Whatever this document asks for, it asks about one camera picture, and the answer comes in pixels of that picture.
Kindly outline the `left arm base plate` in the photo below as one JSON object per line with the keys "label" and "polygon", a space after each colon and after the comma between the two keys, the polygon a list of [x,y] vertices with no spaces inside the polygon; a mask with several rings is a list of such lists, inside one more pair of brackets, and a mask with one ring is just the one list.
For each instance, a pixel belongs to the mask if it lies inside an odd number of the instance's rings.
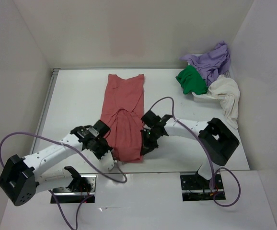
{"label": "left arm base plate", "polygon": [[60,204],[79,204],[84,200],[84,203],[95,202],[96,191],[96,174],[82,174],[83,182],[76,188],[60,187],[54,188],[53,193]]}

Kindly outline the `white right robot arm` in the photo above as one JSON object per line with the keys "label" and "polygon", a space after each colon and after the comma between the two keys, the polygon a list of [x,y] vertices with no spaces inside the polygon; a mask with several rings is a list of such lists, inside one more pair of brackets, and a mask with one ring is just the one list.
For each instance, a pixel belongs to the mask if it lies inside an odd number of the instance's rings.
{"label": "white right robot arm", "polygon": [[162,136],[177,136],[198,141],[207,155],[195,176],[200,188],[207,188],[216,171],[225,166],[240,142],[230,129],[218,118],[210,121],[176,119],[173,115],[159,117],[149,110],[141,118],[145,126],[141,130],[141,156],[158,148],[158,139]]}

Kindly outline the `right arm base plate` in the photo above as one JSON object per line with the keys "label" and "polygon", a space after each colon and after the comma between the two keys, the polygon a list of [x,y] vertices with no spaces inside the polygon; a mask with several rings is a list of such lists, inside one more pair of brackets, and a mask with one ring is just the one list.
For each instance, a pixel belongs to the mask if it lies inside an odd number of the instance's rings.
{"label": "right arm base plate", "polygon": [[209,181],[197,173],[182,173],[180,174],[182,199],[184,202],[189,201],[208,201],[225,200],[224,186],[222,183],[221,175],[215,176],[215,188],[210,189]]}

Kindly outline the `red t shirt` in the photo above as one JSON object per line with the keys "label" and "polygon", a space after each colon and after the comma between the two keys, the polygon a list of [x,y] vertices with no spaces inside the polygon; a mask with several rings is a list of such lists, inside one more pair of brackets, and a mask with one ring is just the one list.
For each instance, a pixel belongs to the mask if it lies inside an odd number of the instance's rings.
{"label": "red t shirt", "polygon": [[129,79],[108,75],[101,120],[110,127],[106,140],[113,148],[114,158],[121,162],[142,161],[144,81],[143,74]]}

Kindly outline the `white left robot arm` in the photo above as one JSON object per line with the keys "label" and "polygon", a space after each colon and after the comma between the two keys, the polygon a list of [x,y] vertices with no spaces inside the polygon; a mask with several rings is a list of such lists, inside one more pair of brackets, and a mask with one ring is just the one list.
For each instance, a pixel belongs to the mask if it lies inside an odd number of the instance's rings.
{"label": "white left robot arm", "polygon": [[114,166],[112,147],[105,139],[110,127],[98,120],[93,126],[78,126],[62,140],[34,154],[9,157],[0,175],[0,187],[15,206],[27,203],[35,194],[59,187],[72,192],[91,191],[90,182],[82,177],[72,166],[47,173],[71,155],[90,150],[102,166],[111,170]]}

